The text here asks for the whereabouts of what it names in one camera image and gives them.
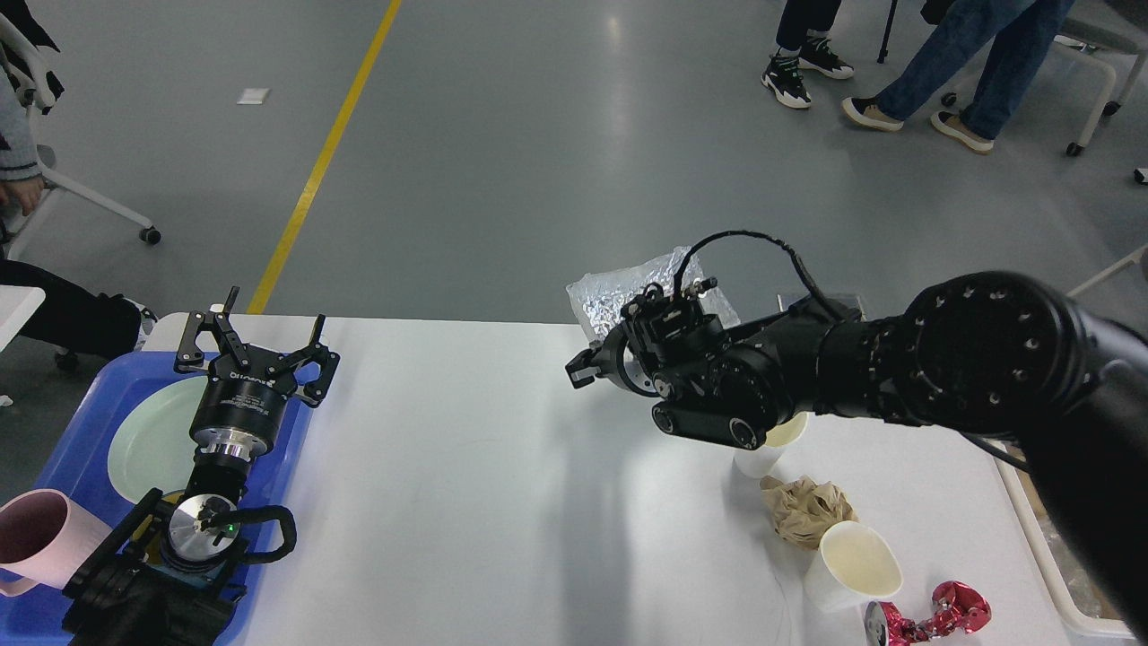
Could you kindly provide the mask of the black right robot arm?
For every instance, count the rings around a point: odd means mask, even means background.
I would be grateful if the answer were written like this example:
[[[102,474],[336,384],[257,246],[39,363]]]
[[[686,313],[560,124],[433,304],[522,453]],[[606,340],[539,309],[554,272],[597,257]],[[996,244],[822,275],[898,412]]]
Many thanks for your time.
[[[786,311],[723,327],[701,297],[715,279],[647,283],[619,308],[602,342],[566,365],[571,386],[598,378],[652,397],[657,429],[743,450],[808,412],[936,425],[1018,464],[1066,546],[1145,640],[1145,336],[1093,316],[1018,273],[987,271],[926,287],[900,316],[864,320],[827,298],[788,252],[806,297]]]

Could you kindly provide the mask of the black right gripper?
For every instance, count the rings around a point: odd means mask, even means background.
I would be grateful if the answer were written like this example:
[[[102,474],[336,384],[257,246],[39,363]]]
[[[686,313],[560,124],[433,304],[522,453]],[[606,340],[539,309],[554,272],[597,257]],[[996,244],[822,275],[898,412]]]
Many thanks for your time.
[[[585,388],[595,381],[607,380],[616,388],[641,397],[659,397],[652,378],[644,372],[629,348],[623,326],[608,332],[602,347],[587,347],[565,365],[571,387]]]

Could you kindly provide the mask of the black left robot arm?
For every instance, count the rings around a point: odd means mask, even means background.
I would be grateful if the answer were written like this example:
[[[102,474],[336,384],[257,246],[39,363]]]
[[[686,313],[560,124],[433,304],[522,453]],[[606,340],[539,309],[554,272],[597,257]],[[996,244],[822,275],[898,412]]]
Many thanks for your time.
[[[189,478],[174,503],[152,488],[65,583],[62,628],[73,645],[214,645],[248,591],[235,573],[298,544],[290,509],[242,500],[290,400],[319,407],[340,356],[324,343],[321,314],[295,351],[243,342],[230,322],[238,294],[217,312],[188,316],[173,368],[205,375],[188,430]]]

